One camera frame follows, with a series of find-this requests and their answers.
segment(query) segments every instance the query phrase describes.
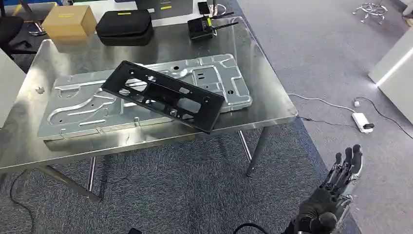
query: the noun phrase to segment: white wall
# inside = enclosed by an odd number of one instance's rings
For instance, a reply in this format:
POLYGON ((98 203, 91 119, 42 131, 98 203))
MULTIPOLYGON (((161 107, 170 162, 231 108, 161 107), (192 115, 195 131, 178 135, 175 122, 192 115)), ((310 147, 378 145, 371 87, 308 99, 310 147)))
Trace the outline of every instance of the white wall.
POLYGON ((413 28, 399 39, 369 76, 413 123, 413 28))
POLYGON ((9 115, 26 74, 0 49, 0 128, 9 115))

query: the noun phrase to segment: metal stool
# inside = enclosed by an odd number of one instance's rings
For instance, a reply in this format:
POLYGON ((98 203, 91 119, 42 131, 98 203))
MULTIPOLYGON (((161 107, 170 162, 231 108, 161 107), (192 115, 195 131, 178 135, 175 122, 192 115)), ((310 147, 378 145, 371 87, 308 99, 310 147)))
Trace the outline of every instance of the metal stool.
POLYGON ((381 17, 381 20, 378 22, 378 24, 382 24, 384 16, 387 13, 387 8, 381 5, 382 1, 383 0, 380 0, 378 3, 365 3, 361 5, 361 7, 357 8, 353 12, 353 15, 355 15, 358 10, 362 10, 366 13, 366 16, 364 16, 364 19, 361 21, 362 23, 366 22, 366 19, 370 16, 378 16, 381 17))

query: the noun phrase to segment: black zipper case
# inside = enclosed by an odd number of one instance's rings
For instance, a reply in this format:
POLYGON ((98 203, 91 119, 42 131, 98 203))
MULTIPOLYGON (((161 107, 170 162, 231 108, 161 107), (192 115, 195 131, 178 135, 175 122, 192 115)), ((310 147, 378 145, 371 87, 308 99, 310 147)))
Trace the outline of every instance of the black zipper case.
POLYGON ((153 36, 152 20, 147 10, 108 11, 96 33, 107 46, 145 46, 153 36))

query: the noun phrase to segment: robotic hand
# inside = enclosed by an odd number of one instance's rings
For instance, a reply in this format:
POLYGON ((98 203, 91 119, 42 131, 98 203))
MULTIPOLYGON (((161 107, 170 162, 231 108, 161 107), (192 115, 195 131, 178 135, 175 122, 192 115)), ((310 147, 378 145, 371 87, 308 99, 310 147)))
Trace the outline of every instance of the robotic hand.
POLYGON ((351 193, 363 168, 361 146, 347 148, 343 163, 341 153, 324 182, 300 205, 299 214, 283 234, 330 234, 342 221, 353 198, 351 193))

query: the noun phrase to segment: black plastic bracket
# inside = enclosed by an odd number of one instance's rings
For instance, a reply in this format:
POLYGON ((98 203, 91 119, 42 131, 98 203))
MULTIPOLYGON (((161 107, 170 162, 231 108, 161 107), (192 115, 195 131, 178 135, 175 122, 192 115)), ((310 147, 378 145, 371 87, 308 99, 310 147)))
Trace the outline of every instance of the black plastic bracket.
POLYGON ((102 85, 117 97, 210 133, 225 98, 134 63, 123 61, 102 85), (143 91, 128 80, 146 83, 143 91))

